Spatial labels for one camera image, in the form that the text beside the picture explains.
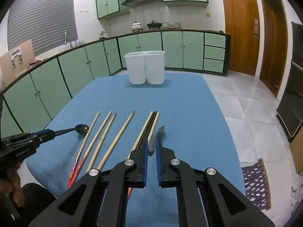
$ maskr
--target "human hand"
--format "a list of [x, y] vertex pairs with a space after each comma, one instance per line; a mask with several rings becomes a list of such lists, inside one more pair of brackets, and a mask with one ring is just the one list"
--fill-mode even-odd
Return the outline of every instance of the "human hand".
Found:
[[7, 176], [9, 182], [0, 178], [0, 193], [13, 193], [13, 200], [16, 202], [17, 206], [21, 207], [25, 203], [25, 197], [23, 195], [21, 186], [20, 186], [20, 177], [16, 172], [20, 168], [20, 163], [17, 163], [7, 171]]

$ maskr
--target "black pants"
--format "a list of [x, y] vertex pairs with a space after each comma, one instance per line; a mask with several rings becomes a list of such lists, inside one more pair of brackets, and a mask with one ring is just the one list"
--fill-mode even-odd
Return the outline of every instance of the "black pants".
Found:
[[[28, 224], [47, 208], [56, 198], [45, 188], [36, 184], [28, 183], [22, 187], [25, 196], [25, 204], [18, 212], [22, 218], [22, 225]], [[0, 226], [14, 227], [18, 226], [8, 214], [5, 207], [0, 202]]]

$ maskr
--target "black spoon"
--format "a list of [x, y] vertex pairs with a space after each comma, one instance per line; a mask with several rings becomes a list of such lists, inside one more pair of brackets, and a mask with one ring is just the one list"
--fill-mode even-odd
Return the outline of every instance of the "black spoon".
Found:
[[89, 127], [87, 125], [81, 124], [81, 125], [76, 125], [75, 128], [70, 128], [70, 129], [65, 129], [65, 130], [57, 130], [57, 131], [55, 131], [55, 136], [63, 135], [63, 134], [66, 134], [66, 133], [74, 131], [74, 130], [76, 132], [78, 132], [79, 134], [81, 134], [81, 135], [86, 135], [86, 133], [89, 130]]

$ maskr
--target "metal bolt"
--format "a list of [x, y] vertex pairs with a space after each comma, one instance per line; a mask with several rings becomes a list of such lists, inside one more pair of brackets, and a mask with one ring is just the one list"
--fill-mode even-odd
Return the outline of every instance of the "metal bolt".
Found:
[[91, 169], [88, 174], [91, 176], [96, 176], [98, 175], [98, 173], [99, 171], [97, 169]]
[[180, 164], [180, 160], [178, 160], [178, 159], [172, 159], [172, 160], [171, 160], [171, 163], [172, 163], [174, 166], [177, 166], [177, 165]]
[[209, 175], [215, 175], [217, 171], [214, 168], [208, 168], [206, 172]]
[[132, 159], [127, 159], [124, 164], [126, 164], [127, 166], [132, 166], [134, 164], [134, 161]]

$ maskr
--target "drawer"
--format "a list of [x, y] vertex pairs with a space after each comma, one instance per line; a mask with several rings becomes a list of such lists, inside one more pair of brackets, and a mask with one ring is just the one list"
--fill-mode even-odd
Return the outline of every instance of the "drawer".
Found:
[[204, 59], [203, 70], [212, 72], [223, 72], [224, 61]]
[[211, 58], [215, 60], [224, 60], [225, 49], [205, 46], [204, 58]]
[[225, 36], [205, 33], [205, 45], [225, 48]]

